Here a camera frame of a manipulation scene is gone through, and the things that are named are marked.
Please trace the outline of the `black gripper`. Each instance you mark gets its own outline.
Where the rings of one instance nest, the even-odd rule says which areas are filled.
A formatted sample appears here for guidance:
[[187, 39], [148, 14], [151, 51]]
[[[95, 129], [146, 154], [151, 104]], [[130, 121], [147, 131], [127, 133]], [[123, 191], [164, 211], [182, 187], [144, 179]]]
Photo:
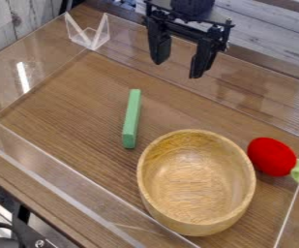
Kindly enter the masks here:
[[[218, 50], [226, 51], [228, 48], [235, 23], [218, 12], [215, 2], [216, 0], [144, 0], [148, 17], [172, 25], [188, 39], [207, 37], [196, 43], [190, 78], [203, 76], [211, 69]], [[171, 36], [166, 25], [152, 18], [147, 22], [150, 57], [152, 62], [160, 65], [171, 54]]]

